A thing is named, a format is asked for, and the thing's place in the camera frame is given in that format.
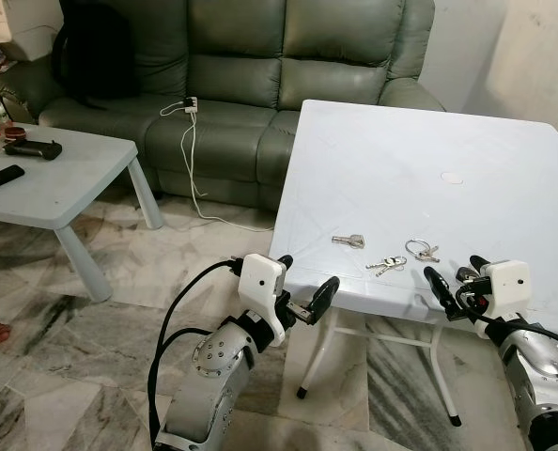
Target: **white plastic table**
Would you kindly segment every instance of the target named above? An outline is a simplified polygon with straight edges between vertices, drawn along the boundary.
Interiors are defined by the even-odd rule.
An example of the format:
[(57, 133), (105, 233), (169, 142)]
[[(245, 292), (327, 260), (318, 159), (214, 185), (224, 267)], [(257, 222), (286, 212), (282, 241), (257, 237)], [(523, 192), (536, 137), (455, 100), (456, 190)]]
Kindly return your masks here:
[[(558, 333), (558, 133), (548, 124), (306, 101), (274, 230), (270, 254), (294, 257), (286, 289), (296, 299), (337, 275), (336, 307), (438, 325), (427, 343), (336, 328), (330, 313), (302, 396), (333, 333), (372, 336), (430, 349), (456, 422), (436, 357), (447, 321), (423, 276), (426, 263), (405, 250), (413, 238), (440, 246), (441, 262), (431, 266), (451, 288), (473, 254), (528, 262), (527, 319)], [(364, 235), (364, 249), (332, 243), (351, 234)], [(364, 267), (393, 256), (408, 259), (404, 271), (376, 277)]]
[(17, 164), (25, 174), (0, 186), (0, 221), (53, 230), (94, 302), (105, 301), (112, 288), (81, 244), (70, 222), (79, 215), (126, 167), (149, 228), (163, 218), (137, 162), (133, 141), (96, 134), (18, 124), (27, 139), (62, 145), (52, 161), (9, 156), (0, 151), (0, 170)]

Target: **green leather sofa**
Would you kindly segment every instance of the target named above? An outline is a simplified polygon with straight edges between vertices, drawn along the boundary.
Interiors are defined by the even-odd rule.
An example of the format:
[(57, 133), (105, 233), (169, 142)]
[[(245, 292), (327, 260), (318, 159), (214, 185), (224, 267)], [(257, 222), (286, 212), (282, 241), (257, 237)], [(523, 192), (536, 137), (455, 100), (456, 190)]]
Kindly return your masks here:
[(198, 98), (195, 181), (206, 199), (276, 210), (305, 99), (443, 110), (416, 79), (433, 0), (108, 0), (132, 23), (137, 98), (65, 97), (47, 58), (0, 75), (17, 121), (131, 139), (154, 190), (191, 195), (179, 141)]

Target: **power adapter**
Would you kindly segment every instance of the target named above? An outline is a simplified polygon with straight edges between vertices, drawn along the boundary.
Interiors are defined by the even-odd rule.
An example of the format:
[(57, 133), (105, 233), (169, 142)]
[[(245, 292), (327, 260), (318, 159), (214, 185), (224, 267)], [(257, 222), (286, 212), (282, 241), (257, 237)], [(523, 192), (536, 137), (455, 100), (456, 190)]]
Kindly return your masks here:
[(185, 113), (188, 115), (190, 113), (197, 113), (197, 97), (186, 97), (183, 101), (183, 105), (185, 106)]

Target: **table leg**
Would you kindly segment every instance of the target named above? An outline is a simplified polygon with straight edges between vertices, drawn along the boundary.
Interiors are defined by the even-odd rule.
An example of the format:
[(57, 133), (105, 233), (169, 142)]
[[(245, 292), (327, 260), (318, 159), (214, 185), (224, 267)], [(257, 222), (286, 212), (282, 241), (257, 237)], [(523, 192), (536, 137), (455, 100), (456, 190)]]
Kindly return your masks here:
[(163, 217), (160, 214), (156, 199), (154, 199), (154, 195), (147, 184), (144, 170), (141, 168), (139, 161), (137, 161), (137, 157), (129, 163), (129, 174), (131, 174), (132, 185), (137, 193), (137, 199), (139, 199), (139, 205), (141, 205), (141, 210), (146, 218), (147, 226), (149, 228), (162, 227)]
[(431, 359), (431, 368), (433, 369), (433, 375), (438, 382), (438, 387), (440, 387), (440, 394), (442, 395), (442, 400), (448, 411), (448, 416), (450, 417), (450, 422), (453, 426), (460, 426), (460, 418), (458, 417), (457, 408), (455, 403), (452, 401), (450, 396), (450, 390), (448, 390), (448, 385), (446, 385), (446, 380), (438, 364), (438, 345), (440, 343), (440, 337), (442, 336), (442, 326), (434, 326), (433, 334), (431, 336), (431, 347), (429, 348), (429, 357)]
[(70, 225), (55, 231), (62, 247), (69, 256), (74, 270), (81, 276), (89, 297), (94, 303), (100, 303), (112, 296), (112, 287), (101, 273)]
[(298, 389), (298, 393), (296, 396), (299, 399), (304, 399), (306, 397), (306, 393), (308, 393), (308, 387), (312, 382), (313, 378), (315, 377), (315, 373), (317, 373), (318, 366), (320, 365), (321, 361), (323, 360), (323, 356), (329, 348), (329, 345), (332, 342), (333, 334), (335, 331), (335, 325), (337, 324), (337, 317), (339, 312), (337, 308), (331, 308), (328, 312), (329, 317), (327, 318), (327, 326), (325, 330), (325, 336), (323, 336), (323, 341), (318, 349), (317, 353), (313, 357), (313, 361), (308, 367), (308, 371), (306, 371), (306, 375), (300, 384), (300, 388)]

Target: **sofa armrest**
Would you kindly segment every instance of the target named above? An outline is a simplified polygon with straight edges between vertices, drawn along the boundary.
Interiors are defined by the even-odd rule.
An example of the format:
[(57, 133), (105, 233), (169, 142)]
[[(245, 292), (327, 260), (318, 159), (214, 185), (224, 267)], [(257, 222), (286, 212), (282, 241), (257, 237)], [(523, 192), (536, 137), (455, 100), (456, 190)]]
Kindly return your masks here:
[(390, 80), (381, 91), (379, 106), (445, 111), (442, 104), (412, 78)]
[(20, 62), (0, 75), (0, 96), (15, 121), (37, 121), (45, 106), (64, 93), (52, 76), (49, 56)]

